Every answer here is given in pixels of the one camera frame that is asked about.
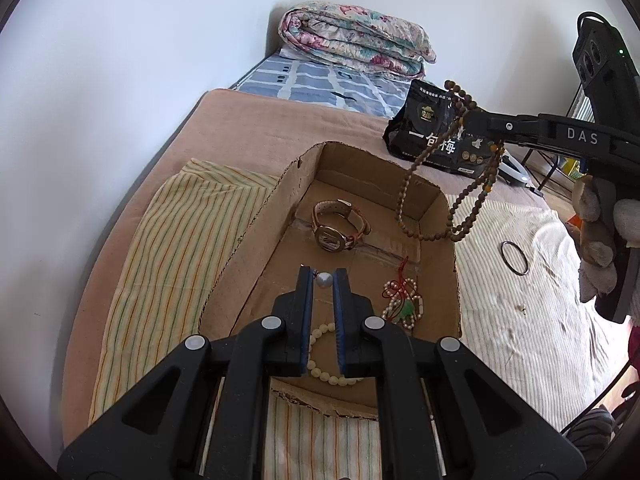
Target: blue patterned bed sheet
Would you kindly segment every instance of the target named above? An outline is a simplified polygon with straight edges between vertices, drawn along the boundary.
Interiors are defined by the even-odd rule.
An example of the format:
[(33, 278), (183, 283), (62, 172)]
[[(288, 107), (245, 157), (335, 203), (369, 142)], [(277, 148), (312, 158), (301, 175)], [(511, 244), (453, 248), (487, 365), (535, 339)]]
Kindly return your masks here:
[(251, 70), (233, 89), (390, 119), (404, 104), (409, 84), (274, 54)]

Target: black bangle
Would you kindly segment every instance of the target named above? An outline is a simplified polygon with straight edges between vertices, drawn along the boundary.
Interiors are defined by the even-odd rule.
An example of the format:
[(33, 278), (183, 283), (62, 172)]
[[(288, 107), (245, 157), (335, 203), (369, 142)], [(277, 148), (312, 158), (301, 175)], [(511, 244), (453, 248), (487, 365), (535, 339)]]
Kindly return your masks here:
[[(522, 256), (522, 259), (524, 260), (524, 264), (526, 266), (525, 269), (524, 269), (524, 272), (520, 272), (519, 270), (514, 269), (511, 266), (511, 264), (507, 261), (507, 257), (504, 255), (504, 246), (505, 245), (513, 246), (518, 250), (518, 252)], [(513, 272), (514, 274), (517, 274), (518, 276), (526, 276), (529, 273), (529, 261), (527, 260), (527, 257), (525, 256), (524, 251), (518, 245), (516, 245), (514, 242), (511, 242), (510, 240), (503, 241), (500, 244), (500, 256), (502, 256), (502, 260), (507, 265), (507, 267), (509, 267), (511, 272)]]

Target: brown prayer bead necklace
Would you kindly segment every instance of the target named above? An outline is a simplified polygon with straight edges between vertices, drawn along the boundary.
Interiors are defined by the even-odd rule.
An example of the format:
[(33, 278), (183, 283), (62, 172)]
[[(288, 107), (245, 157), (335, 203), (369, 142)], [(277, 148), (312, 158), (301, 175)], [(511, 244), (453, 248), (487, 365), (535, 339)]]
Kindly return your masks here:
[[(460, 193), (453, 206), (451, 206), (451, 209), (449, 209), (449, 216), (447, 217), (447, 227), (443, 232), (436, 233), (431, 236), (425, 236), (421, 233), (415, 233), (411, 231), (411, 229), (409, 229), (404, 224), (404, 222), (402, 221), (402, 206), (404, 205), (406, 190), (409, 187), (409, 181), (411, 180), (412, 174), (415, 173), (415, 170), (417, 170), (418, 167), (425, 161), (425, 159), (430, 156), (431, 153), (437, 150), (443, 142), (457, 135), (460, 127), (463, 124), (463, 118), (468, 113), (468, 111), (478, 108), (478, 104), (473, 101), (471, 95), (460, 88), (460, 86), (457, 85), (455, 81), (445, 81), (444, 88), (449, 91), (451, 101), (456, 107), (456, 117), (449, 125), (449, 129), (444, 134), (440, 135), (431, 146), (428, 146), (420, 155), (418, 155), (418, 157), (415, 159), (414, 163), (411, 165), (406, 175), (404, 176), (404, 182), (402, 183), (400, 193), (398, 194), (396, 221), (398, 222), (398, 225), (400, 226), (404, 234), (406, 234), (409, 238), (418, 238), (418, 240), (420, 241), (426, 240), (429, 242), (433, 242), (434, 240), (440, 240), (441, 238), (450, 238), (452, 242), (459, 242), (460, 240), (462, 240), (462, 238), (469, 234), (471, 227), (478, 217), (478, 213), (482, 208), (482, 204), (484, 203), (486, 196), (491, 192), (492, 186), (495, 183), (495, 179), (498, 175), (498, 166), (500, 166), (502, 154), (504, 153), (503, 140), (491, 145), (493, 154), (491, 156), (491, 159), (489, 160), (489, 164), (486, 168), (484, 168), (484, 171), (480, 174), (480, 176), (478, 176), (462, 191), (462, 193)], [(480, 185), (482, 185), (482, 191), (476, 199), (476, 203), (474, 204), (471, 214), (467, 216), (461, 224), (454, 226), (453, 216), (456, 213), (456, 209), (458, 209), (460, 204), (462, 204), (462, 201)]]

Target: rolled blanket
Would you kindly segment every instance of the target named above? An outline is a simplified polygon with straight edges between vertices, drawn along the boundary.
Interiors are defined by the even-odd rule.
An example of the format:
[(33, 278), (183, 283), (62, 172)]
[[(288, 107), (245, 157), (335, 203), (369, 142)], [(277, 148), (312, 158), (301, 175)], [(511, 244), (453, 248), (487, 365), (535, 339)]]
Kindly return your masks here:
[(436, 53), (420, 25), (358, 6), (306, 2), (278, 28), (280, 55), (339, 64), (391, 79), (422, 78)]

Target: cardboard box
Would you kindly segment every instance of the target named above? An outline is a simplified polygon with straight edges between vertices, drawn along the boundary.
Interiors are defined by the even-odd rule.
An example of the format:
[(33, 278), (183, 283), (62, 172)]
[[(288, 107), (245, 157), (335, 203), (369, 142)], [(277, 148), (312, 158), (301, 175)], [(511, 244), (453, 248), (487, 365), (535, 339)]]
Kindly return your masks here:
[[(279, 294), (294, 290), (300, 265), (318, 271), (348, 270), (351, 290), (367, 296), (377, 314), (388, 305), (383, 285), (397, 279), (408, 256), (406, 277), (415, 278), (424, 299), (424, 317), (413, 336), (436, 341), (460, 337), (460, 306), (454, 247), (450, 240), (419, 242), (408, 238), (395, 220), (398, 191), (405, 170), (395, 163), (339, 142), (317, 144), (295, 160), (252, 221), (214, 286), (200, 319), (200, 332), (210, 339), (239, 332), (267, 316)], [(321, 200), (341, 198), (357, 206), (371, 224), (363, 243), (351, 251), (321, 249), (311, 230), (311, 211)], [(440, 232), (449, 207), (440, 189), (414, 176), (405, 201), (405, 223), (425, 234)], [(322, 222), (342, 232), (353, 227), (338, 215)], [(332, 291), (314, 289), (312, 329), (333, 321)], [(339, 376), (335, 337), (325, 334), (312, 357), (323, 370)], [(372, 416), (376, 413), (373, 379), (353, 386), (332, 386), (316, 378), (273, 381), (272, 388), (323, 413)]]

